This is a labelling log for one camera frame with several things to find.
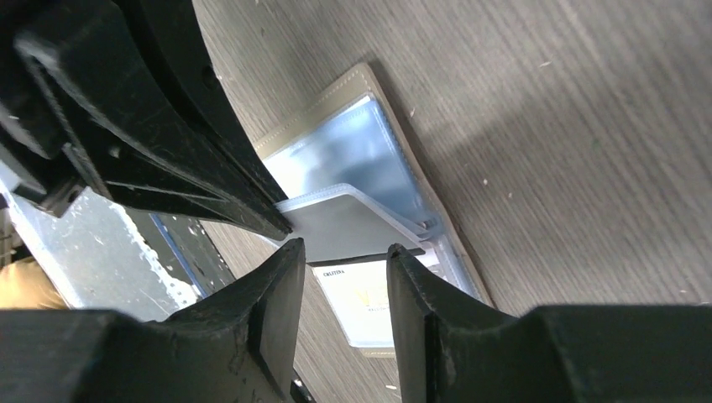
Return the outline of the beige card holder wallet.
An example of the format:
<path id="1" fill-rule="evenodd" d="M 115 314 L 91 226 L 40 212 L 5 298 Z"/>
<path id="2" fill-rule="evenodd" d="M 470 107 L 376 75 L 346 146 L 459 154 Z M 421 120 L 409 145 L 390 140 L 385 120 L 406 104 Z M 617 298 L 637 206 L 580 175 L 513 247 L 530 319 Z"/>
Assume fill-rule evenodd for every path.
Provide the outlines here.
<path id="1" fill-rule="evenodd" d="M 435 275 L 490 303 L 473 255 L 369 65 L 354 65 L 254 147 L 285 201 L 347 184 L 403 217 L 425 222 L 429 236 L 421 252 L 410 251 Z"/>

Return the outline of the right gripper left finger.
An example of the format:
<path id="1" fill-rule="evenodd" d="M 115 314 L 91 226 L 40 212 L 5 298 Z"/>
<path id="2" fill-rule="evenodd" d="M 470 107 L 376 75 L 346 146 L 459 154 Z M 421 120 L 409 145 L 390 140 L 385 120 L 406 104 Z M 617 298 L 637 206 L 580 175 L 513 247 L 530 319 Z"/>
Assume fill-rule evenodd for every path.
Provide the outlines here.
<path id="1" fill-rule="evenodd" d="M 1 315 L 4 402 L 303 402 L 294 358 L 305 277 L 295 238 L 162 322 L 109 310 Z"/>

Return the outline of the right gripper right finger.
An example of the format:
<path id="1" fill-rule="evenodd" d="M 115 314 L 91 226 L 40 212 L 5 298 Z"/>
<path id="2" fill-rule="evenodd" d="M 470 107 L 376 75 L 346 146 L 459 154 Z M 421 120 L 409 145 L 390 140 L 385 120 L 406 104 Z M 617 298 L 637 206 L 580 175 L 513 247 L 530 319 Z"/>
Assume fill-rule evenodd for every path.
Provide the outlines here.
<path id="1" fill-rule="evenodd" d="M 711 309 L 538 306 L 513 317 L 399 244 L 387 286 L 405 402 L 708 402 Z"/>

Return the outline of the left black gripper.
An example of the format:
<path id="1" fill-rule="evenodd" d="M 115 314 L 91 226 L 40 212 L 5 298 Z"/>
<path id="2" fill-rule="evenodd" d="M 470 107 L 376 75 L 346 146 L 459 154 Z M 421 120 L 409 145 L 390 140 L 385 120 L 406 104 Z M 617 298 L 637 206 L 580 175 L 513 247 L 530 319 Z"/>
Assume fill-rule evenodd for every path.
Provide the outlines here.
<path id="1" fill-rule="evenodd" d="M 141 211 L 291 232 L 190 1 L 3 1 L 1 161 L 10 192 L 55 217 L 89 187 Z"/>

